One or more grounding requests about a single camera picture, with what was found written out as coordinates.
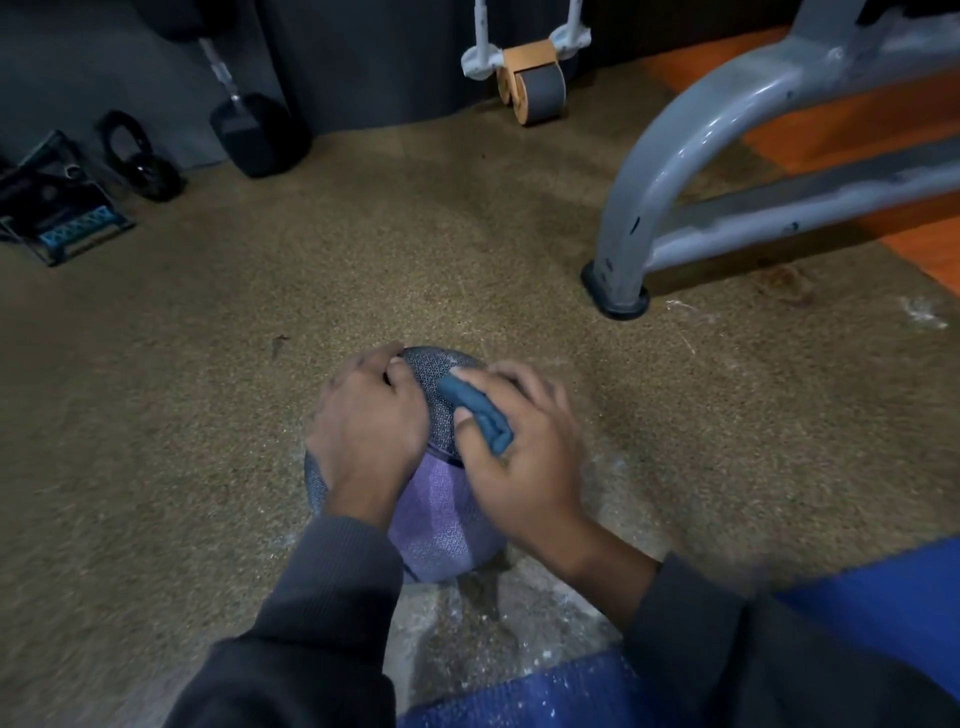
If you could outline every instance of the sweatshirt sleeve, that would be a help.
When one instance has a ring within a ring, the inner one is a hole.
[[[394,725],[382,669],[402,582],[383,533],[354,519],[315,519],[252,629],[211,649],[164,725]]]
[[[675,556],[624,649],[648,684],[710,726],[960,726],[960,706],[918,670],[834,639],[770,595],[721,589]]]

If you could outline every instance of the gray metal frame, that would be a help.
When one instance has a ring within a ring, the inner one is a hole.
[[[960,64],[960,13],[856,25],[863,0],[805,0],[781,42],[739,56],[678,96],[637,141],[581,275],[606,315],[646,311],[650,271],[960,189],[960,136],[674,206],[728,144],[771,119]]]

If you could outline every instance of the dumbbell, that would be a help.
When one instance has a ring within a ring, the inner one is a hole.
[[[224,151],[248,177],[285,172],[310,149],[309,132],[290,112],[262,93],[241,93],[212,37],[236,18],[233,0],[133,0],[143,21],[173,42],[197,40],[229,99],[210,113]]]

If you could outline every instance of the left hand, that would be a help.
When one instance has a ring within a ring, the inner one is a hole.
[[[344,362],[321,390],[306,439],[329,488],[324,513],[383,531],[430,430],[426,397],[402,351],[394,342]]]

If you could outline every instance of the kettlebell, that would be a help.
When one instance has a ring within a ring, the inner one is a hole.
[[[114,109],[97,122],[96,129],[107,166],[140,197],[165,203],[183,191],[185,181],[180,172],[170,161],[154,152],[147,133],[128,113]],[[132,137],[138,150],[128,158],[121,158],[113,149],[113,136],[121,129]]]

